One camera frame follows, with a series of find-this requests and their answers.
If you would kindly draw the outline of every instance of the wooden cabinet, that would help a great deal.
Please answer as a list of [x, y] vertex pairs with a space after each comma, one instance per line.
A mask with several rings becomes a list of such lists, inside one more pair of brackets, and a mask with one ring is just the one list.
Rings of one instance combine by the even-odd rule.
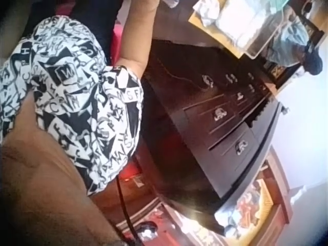
[[285, 224], [286, 221], [283, 216], [281, 205], [273, 206], [269, 217], [263, 225], [266, 230], [255, 236], [252, 246], [275, 245]]
[[214, 213], [235, 206], [257, 175], [280, 103], [223, 51], [159, 40], [143, 88], [144, 173], [168, 204], [224, 234]]

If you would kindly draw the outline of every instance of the wooden furniture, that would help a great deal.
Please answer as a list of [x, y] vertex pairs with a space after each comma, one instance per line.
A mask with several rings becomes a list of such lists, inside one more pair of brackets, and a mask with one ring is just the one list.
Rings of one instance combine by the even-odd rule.
[[[141, 180], [144, 185], [137, 186], [135, 178]], [[146, 184], [142, 175], [120, 181], [124, 201], [132, 223], [144, 218], [154, 207], [159, 204], [159, 199], [152, 188]], [[115, 224], [121, 231], [126, 230], [128, 225], [121, 207], [116, 180], [110, 182], [106, 189], [91, 196], [92, 201], [101, 210], [106, 219]]]
[[225, 212], [257, 175], [281, 104], [248, 64], [215, 48], [153, 42], [137, 159], [158, 195], [225, 234]]
[[[221, 49], [225, 49], [224, 45], [221, 45], [214, 38], [188, 22], [189, 17], [193, 15], [192, 7], [196, 2], [197, 0], [181, 0], [179, 5], [174, 9], [168, 8], [164, 3], [160, 4], [156, 14], [153, 37], [156, 39], [170, 40], [177, 44], [220, 47]], [[299, 14], [304, 0], [290, 0], [289, 4]], [[304, 16], [300, 16], [300, 18], [308, 29], [311, 40], [318, 47], [323, 41], [325, 33], [319, 30], [318, 27]], [[238, 57], [242, 55], [241, 52], [238, 53], [236, 50], [231, 50]], [[243, 55], [240, 59], [241, 63], [253, 66], [253, 73], [255, 73], [256, 77], [260, 78], [269, 86], [275, 95], [278, 94], [300, 68], [300, 65], [284, 68], [273, 63], [267, 63], [261, 57], [251, 60], [246, 55]]]
[[[145, 156], [146, 145], [143, 142], [138, 153]], [[275, 245], [284, 226], [290, 222], [293, 211], [290, 204], [290, 189], [279, 162], [278, 156], [271, 147], [265, 161], [262, 163], [260, 171], [256, 178], [261, 184], [261, 199], [259, 200], [260, 209], [256, 212], [259, 222], [252, 225], [249, 229], [244, 229], [239, 239], [234, 237], [223, 237], [215, 231], [207, 230], [194, 221], [186, 220], [183, 214], [176, 209], [171, 208], [165, 203], [158, 205], [157, 210], [145, 215], [140, 221], [152, 221], [158, 225], [158, 237], [147, 241], [148, 246], [162, 245], [170, 234], [175, 242], [166, 242], [163, 245], [180, 246], [229, 246], [229, 245]], [[158, 216], [152, 216], [161, 211], [160, 220]]]

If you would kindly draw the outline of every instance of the letter print fabric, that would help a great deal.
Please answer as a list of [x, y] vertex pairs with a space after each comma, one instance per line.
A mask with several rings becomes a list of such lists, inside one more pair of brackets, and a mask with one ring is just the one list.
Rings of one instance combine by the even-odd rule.
[[54, 16], [23, 38], [0, 68], [0, 144], [30, 90], [39, 127], [69, 156], [88, 195], [102, 191], [136, 149], [140, 80], [125, 67], [106, 67], [86, 26]]

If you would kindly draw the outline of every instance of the drawer handle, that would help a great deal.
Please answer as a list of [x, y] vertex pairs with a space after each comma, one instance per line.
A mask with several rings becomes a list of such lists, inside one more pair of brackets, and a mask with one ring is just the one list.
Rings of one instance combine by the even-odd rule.
[[234, 74], [226, 74], [225, 78], [229, 81], [229, 83], [233, 84], [233, 83], [237, 83], [238, 79], [236, 78], [236, 76]]
[[254, 80], [254, 76], [253, 76], [251, 73], [248, 73], [248, 77], [249, 77], [251, 80]]
[[255, 92], [255, 89], [252, 85], [248, 85], [248, 87], [250, 88], [251, 92], [254, 93]]
[[248, 146], [248, 142], [246, 142], [245, 140], [239, 141], [236, 144], [236, 153], [237, 155], [241, 155], [244, 150], [246, 149], [246, 147]]
[[237, 101], [243, 100], [244, 95], [241, 92], [238, 92], [237, 94]]
[[226, 110], [224, 110], [223, 108], [218, 108], [214, 112], [214, 120], [218, 121], [220, 119], [223, 119], [224, 117], [226, 117], [227, 114], [228, 113]]
[[213, 88], [214, 85], [214, 81], [212, 80], [211, 77], [209, 77], [208, 75], [202, 75], [201, 76], [203, 79], [203, 82], [208, 85], [209, 87]]

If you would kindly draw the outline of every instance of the paper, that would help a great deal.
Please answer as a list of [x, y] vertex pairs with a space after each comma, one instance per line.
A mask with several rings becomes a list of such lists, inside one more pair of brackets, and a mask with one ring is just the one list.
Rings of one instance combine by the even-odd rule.
[[236, 46], [244, 48], [260, 30], [266, 17], [261, 1], [229, 0], [215, 24]]
[[193, 9], [199, 14], [202, 24], [205, 27], [213, 24], [220, 14], [220, 4], [218, 0], [200, 0]]

